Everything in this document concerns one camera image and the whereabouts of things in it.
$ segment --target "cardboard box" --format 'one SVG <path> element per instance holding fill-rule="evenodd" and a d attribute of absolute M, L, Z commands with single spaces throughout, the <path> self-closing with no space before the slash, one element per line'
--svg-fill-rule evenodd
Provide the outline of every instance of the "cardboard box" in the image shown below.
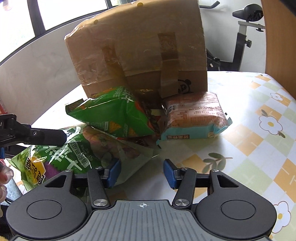
<path fill-rule="evenodd" d="M 197 0 L 139 0 L 80 23 L 65 37 L 88 97 L 115 86 L 161 97 L 207 91 Z"/>

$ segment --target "panda logo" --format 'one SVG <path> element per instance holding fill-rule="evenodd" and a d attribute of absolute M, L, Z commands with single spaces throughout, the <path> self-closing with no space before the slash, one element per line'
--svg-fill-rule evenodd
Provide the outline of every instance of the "panda logo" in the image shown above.
<path fill-rule="evenodd" d="M 192 91 L 190 91 L 191 81 L 189 79 L 178 81 L 180 81 L 180 87 L 178 89 L 179 94 L 193 93 Z"/>

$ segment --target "snack package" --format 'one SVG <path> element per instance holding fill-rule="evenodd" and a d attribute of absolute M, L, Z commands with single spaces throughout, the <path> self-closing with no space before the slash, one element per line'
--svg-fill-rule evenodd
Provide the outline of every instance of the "snack package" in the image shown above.
<path fill-rule="evenodd" d="M 86 173 L 91 168 L 109 166 L 114 158 L 121 161 L 118 185 L 153 156 L 151 148 L 122 143 L 87 125 L 64 128 L 63 131 L 67 134 L 67 142 L 62 147 L 32 145 L 9 160 L 20 170 L 28 191 L 66 169 Z"/>
<path fill-rule="evenodd" d="M 7 114 L 7 111 L 5 110 L 5 107 L 2 101 L 0 100 L 0 115 L 3 115 L 3 114 Z"/>
<path fill-rule="evenodd" d="M 66 113 L 115 137 L 140 137 L 155 133 L 141 103 L 123 86 L 67 105 Z"/>
<path fill-rule="evenodd" d="M 168 97 L 164 109 L 167 118 L 162 140 L 215 137 L 232 124 L 211 92 Z"/>

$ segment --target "white wall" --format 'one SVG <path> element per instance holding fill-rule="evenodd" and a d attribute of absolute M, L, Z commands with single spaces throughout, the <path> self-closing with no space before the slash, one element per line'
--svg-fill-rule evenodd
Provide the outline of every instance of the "white wall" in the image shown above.
<path fill-rule="evenodd" d="M 199 0 L 200 5 L 212 5 L 214 2 L 216 0 Z M 220 5 L 214 9 L 201 9 L 206 47 L 215 57 L 232 62 L 239 29 L 239 19 L 233 17 L 232 12 L 250 3 L 261 5 L 261 1 L 219 0 L 219 2 Z M 264 18 L 255 23 L 265 25 Z M 255 28 L 248 27 L 247 39 L 252 41 L 252 47 L 245 48 L 240 71 L 265 73 L 265 32 L 261 33 Z"/>
<path fill-rule="evenodd" d="M 64 37 L 83 20 L 44 35 L 0 66 L 0 98 L 19 122 L 33 124 L 80 84 Z"/>

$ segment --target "green snack bag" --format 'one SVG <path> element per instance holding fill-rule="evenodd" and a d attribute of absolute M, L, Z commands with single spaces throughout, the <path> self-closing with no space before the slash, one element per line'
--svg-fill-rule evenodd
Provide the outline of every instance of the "green snack bag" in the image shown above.
<path fill-rule="evenodd" d="M 140 102 L 123 86 L 67 105 L 66 113 L 115 137 L 141 137 L 155 133 Z"/>
<path fill-rule="evenodd" d="M 9 160 L 20 170 L 28 191 L 66 169 L 72 169 L 77 174 L 102 165 L 83 135 L 84 128 L 62 129 L 67 135 L 67 142 L 62 147 L 32 145 Z"/>

